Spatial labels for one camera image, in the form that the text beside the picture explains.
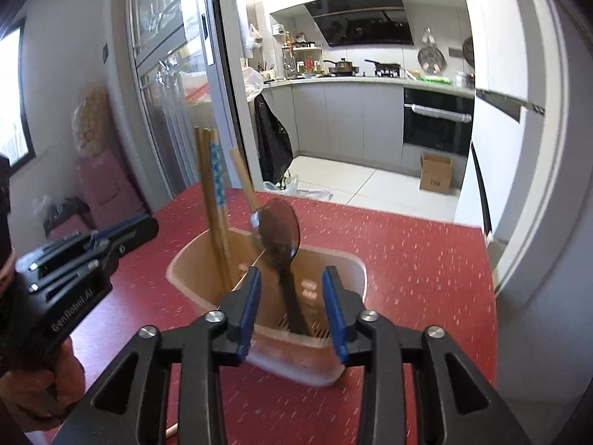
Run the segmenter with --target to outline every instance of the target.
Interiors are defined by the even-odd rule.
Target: window
[[[35,157],[21,87],[21,49],[24,20],[0,40],[0,154],[10,160],[11,173]]]

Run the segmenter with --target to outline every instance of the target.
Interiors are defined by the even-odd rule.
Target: oven handle
[[[416,105],[415,103],[405,103],[404,106],[405,108],[411,108],[411,111],[414,112],[414,114],[424,115],[425,117],[446,118],[447,120],[462,122],[464,124],[471,122],[471,114],[460,114],[458,112],[441,110],[440,108]]]

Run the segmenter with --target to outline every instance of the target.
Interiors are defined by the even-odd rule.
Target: oven
[[[468,156],[474,100],[404,88],[404,144]]]

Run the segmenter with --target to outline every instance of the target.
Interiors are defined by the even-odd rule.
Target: plastic utensil caddy
[[[334,383],[344,367],[331,346],[323,305],[321,275],[336,266],[344,287],[367,296],[367,269],[356,256],[341,251],[302,245],[292,262],[297,297],[313,336],[287,331],[286,311],[278,274],[256,251],[251,233],[229,229],[233,281],[241,287],[249,266],[262,272],[262,298],[247,361],[270,373],[310,386]],[[209,231],[203,232],[177,254],[167,268],[167,279],[198,305],[202,313],[215,310],[225,294]]]

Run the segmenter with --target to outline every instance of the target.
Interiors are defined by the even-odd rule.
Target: red countertop
[[[227,190],[232,226],[249,229],[242,191]],[[260,194],[262,202],[268,194]],[[395,324],[446,328],[482,373],[494,381],[497,324],[494,292],[480,229],[397,214],[291,200],[303,243],[338,249],[367,266],[367,309]],[[126,256],[112,293],[73,334],[87,386],[143,325],[161,330],[189,324],[198,310],[165,279],[171,259],[208,227],[199,185],[157,212],[160,233]],[[174,368],[168,426],[177,421],[179,370]],[[351,444],[360,413],[362,373],[347,370],[328,388],[310,388],[251,365],[221,371],[229,445]],[[408,444],[416,443],[415,411],[407,399]]]

